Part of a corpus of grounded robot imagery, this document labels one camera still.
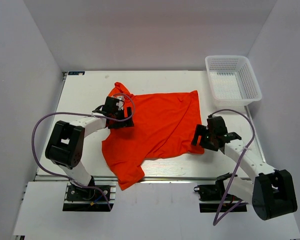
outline gray wall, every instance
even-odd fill
[[[300,0],[279,0],[248,58],[263,99],[250,107],[266,159],[292,174],[300,230]]]
[[[24,0],[69,70],[201,70],[246,56],[276,0]]]
[[[24,2],[0,0],[0,240],[11,239],[25,185],[36,173],[32,128],[55,109],[61,87],[61,70]],[[38,132],[39,151],[47,127]]]

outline robotic arm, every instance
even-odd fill
[[[192,145],[218,151],[238,161],[245,148],[241,137],[235,132],[228,132],[221,116],[208,116],[207,126],[197,125]],[[251,204],[262,220],[268,220],[297,211],[297,200],[291,174],[287,170],[276,170],[262,161],[251,150],[247,150],[240,163],[242,170],[251,181],[235,177],[228,193]],[[215,182],[219,196],[225,193],[231,173],[221,175]],[[205,198],[209,199],[216,192],[206,189]]]
[[[108,96],[105,104],[97,107],[92,112],[95,113],[95,116],[102,115],[123,120],[126,118],[124,101],[125,98],[123,96]],[[131,115],[131,107],[127,107],[127,117]],[[67,176],[83,186],[90,187],[95,186],[95,180],[81,162],[84,139],[100,129],[118,129],[134,126],[132,118],[117,122],[95,116],[84,117],[72,122],[56,122],[45,149],[45,157],[58,165]],[[75,182],[71,184],[81,193],[80,195],[83,199],[90,199],[94,195],[95,191],[93,189],[81,188]]]

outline perforated basket bottom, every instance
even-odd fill
[[[216,98],[220,100],[244,99],[236,72],[210,71],[210,79]]]

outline red fabric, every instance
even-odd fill
[[[135,104],[134,127],[111,129],[102,141],[102,153],[122,190],[144,177],[144,159],[172,158],[184,153],[203,154],[192,146],[197,124],[201,124],[198,92],[133,95],[116,82],[109,96],[127,94]],[[132,107],[125,100],[124,107]]]

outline laundry basket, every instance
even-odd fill
[[[205,65],[217,107],[241,107],[261,100],[259,84],[245,56],[207,56]]]

